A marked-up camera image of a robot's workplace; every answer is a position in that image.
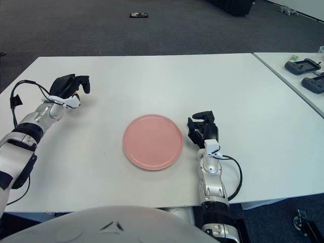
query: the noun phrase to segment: cable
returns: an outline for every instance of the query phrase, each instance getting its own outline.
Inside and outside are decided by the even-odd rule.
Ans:
[[[239,190],[242,187],[242,180],[243,180],[242,169],[241,169],[241,166],[239,166],[239,163],[236,161],[236,159],[232,158],[231,156],[227,156],[227,155],[223,155],[223,157],[225,157],[225,158],[217,158],[217,159],[233,160],[237,164],[237,167],[239,169],[239,184],[238,184],[235,192],[231,196],[228,197],[228,200],[231,201],[233,198],[236,197],[236,195],[238,194]]]
[[[28,187],[27,187],[27,190],[25,191],[25,193],[24,193],[20,198],[18,198],[18,199],[16,199],[16,200],[12,201],[12,202],[10,202],[10,203],[8,203],[7,206],[10,205],[10,204],[15,203],[15,202],[17,202],[17,201],[19,201],[20,199],[22,199],[22,198],[27,194],[27,192],[28,192],[28,190],[29,190],[29,187],[30,187],[30,175],[28,176]]]
[[[43,89],[45,90],[45,92],[47,94],[50,94],[47,89],[45,89],[43,86],[37,84],[35,81],[30,81],[30,80],[21,80],[19,81],[18,83],[15,84],[15,86],[13,87],[13,89],[11,90],[11,95],[10,95],[10,100],[12,100],[14,98],[14,93],[15,93],[15,90],[16,88],[21,85],[21,84],[31,84],[31,85],[37,85],[40,89]],[[14,127],[17,126],[17,119],[16,119],[16,114],[15,114],[15,106],[12,106],[11,107],[11,112],[12,112],[12,116],[13,116],[13,122],[14,122]]]
[[[41,93],[44,95],[44,97],[50,101],[51,103],[54,103],[54,104],[57,104],[57,105],[63,105],[63,104],[60,104],[60,103],[57,103],[53,100],[50,100],[44,93],[44,91],[50,95],[50,92],[48,92],[47,89],[45,89],[43,86],[39,85],[38,83],[36,83],[35,81],[30,81],[30,80],[21,80],[19,82],[16,83],[16,85],[13,87],[12,91],[11,91],[11,95],[10,95],[10,99],[13,99],[14,98],[14,92],[15,92],[15,89],[21,85],[21,84],[31,84],[31,85],[36,85],[39,87]],[[69,108],[72,108],[72,109],[75,109],[76,107],[72,107],[72,106],[69,106],[69,105],[66,105],[67,107]],[[13,122],[14,122],[14,127],[17,126],[17,119],[16,119],[16,114],[15,114],[15,106],[11,107],[11,112],[12,112],[12,117],[13,117]]]
[[[221,146],[219,146],[219,149],[215,150],[215,151],[212,152],[212,153],[217,153],[219,150],[221,150]]]

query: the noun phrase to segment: black controller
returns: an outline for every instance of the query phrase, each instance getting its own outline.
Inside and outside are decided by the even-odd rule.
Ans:
[[[316,63],[313,60],[306,58],[304,61],[299,62],[287,62],[285,64],[285,69],[289,72],[300,75],[308,72],[315,72],[320,70],[320,62]]]
[[[324,75],[314,78],[304,78],[302,80],[302,86],[310,90],[313,93],[320,94],[324,92]]]

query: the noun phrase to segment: white table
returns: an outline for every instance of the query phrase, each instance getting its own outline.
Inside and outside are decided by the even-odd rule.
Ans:
[[[324,117],[324,93],[315,94],[301,85],[305,77],[316,77],[314,73],[294,75],[285,69],[285,63],[289,61],[292,55],[297,55],[297,61],[310,58],[315,62],[322,62],[324,67],[324,54],[317,53],[254,53],[268,68],[270,68],[278,77],[282,79],[292,90],[303,98],[314,110]]]
[[[324,119],[252,54],[40,57],[0,95],[3,137],[12,128],[9,95],[22,79],[50,87],[70,73],[89,75],[91,93],[44,135],[31,187],[8,212],[69,212],[103,205],[177,207],[198,204],[198,147],[187,118],[212,110],[223,154],[235,157],[244,180],[232,203],[324,192]],[[17,89],[18,120],[41,102],[38,88]],[[147,113],[172,119],[182,131],[178,161],[145,171],[123,153],[126,126]],[[238,184],[234,163],[223,162],[228,194]],[[12,190],[19,197],[26,184]]]

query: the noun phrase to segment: cup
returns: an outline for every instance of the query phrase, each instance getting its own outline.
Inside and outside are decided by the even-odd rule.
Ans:
[[[317,53],[321,53],[321,54],[324,54],[324,46],[322,46],[322,47],[319,47],[319,50],[318,50],[318,52]]]

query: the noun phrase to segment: pink plate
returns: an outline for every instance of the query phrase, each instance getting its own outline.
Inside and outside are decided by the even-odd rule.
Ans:
[[[148,114],[126,128],[123,148],[128,159],[146,170],[161,170],[180,156],[182,135],[177,125],[162,115]]]

